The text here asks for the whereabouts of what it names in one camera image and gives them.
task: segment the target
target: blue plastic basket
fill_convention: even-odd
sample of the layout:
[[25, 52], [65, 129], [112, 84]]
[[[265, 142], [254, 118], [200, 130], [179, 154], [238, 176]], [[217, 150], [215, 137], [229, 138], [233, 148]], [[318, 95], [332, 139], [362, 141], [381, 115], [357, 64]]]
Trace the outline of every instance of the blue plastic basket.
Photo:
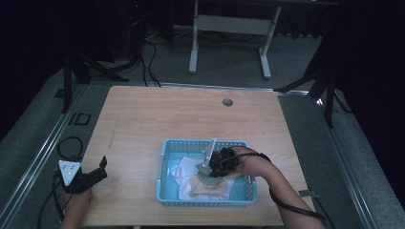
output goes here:
[[[166, 206], [213, 207], [233, 206], [242, 207], [257, 200], [256, 181], [254, 177], [240, 176], [236, 178], [229, 200], [182, 200], [179, 199], [179, 185], [171, 176], [183, 157], [203, 155], [203, 150], [211, 140], [198, 139], [167, 139], [163, 142], [160, 154], [160, 168], [157, 182], [156, 198]], [[246, 146], [243, 141], [217, 140], [214, 151], [230, 146]]]

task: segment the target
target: table top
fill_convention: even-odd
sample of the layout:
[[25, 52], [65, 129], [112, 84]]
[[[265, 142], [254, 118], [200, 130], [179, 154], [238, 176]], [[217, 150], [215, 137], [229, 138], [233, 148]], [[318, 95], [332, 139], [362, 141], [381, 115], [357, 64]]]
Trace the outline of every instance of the table top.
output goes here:
[[[231, 99], [233, 105], [223, 104]], [[112, 87], [82, 161], [84, 173], [107, 157], [108, 177], [93, 188], [84, 225], [280, 225], [266, 182], [246, 207], [167, 207], [156, 199], [167, 138], [246, 141], [265, 153], [292, 187], [308, 189], [283, 111], [273, 92]], [[310, 198], [305, 202], [313, 209]]]

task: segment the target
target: green object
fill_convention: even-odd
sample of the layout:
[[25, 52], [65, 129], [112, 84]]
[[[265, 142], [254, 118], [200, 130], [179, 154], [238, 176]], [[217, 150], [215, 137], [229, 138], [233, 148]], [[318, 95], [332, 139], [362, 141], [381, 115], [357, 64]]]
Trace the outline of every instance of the green object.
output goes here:
[[211, 169], [203, 167], [202, 164], [198, 164], [197, 169], [199, 170], [197, 176], [204, 185], [217, 185], [224, 180], [223, 177], [210, 177]]

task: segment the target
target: white metal frame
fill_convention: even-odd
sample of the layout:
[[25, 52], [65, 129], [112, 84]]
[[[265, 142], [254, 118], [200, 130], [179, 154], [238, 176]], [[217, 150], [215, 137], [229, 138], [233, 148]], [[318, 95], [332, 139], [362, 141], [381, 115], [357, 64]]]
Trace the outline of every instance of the white metal frame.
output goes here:
[[199, 14], [199, 1], [194, 2], [194, 27], [193, 46], [191, 48], [190, 65], [188, 71], [197, 71], [197, 58], [199, 53], [198, 33], [199, 31], [224, 31], [238, 32], [245, 34], [266, 35], [265, 45], [259, 49], [259, 56], [262, 63], [263, 77], [271, 78], [270, 67], [267, 60], [268, 47], [271, 37], [277, 25], [281, 7], [277, 7], [272, 20], [249, 19], [239, 17], [224, 17]]

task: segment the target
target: white cloth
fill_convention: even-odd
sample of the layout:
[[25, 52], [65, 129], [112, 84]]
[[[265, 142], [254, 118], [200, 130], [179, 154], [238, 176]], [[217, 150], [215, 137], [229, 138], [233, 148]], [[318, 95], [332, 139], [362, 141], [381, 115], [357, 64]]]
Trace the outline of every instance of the white cloth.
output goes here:
[[179, 184], [179, 199], [182, 200], [229, 200], [229, 194], [235, 181], [235, 176], [226, 177], [226, 187], [219, 196], [193, 195], [191, 193], [190, 178], [199, 170], [196, 165], [203, 163], [202, 157], [183, 157], [179, 166], [172, 171], [173, 179]]

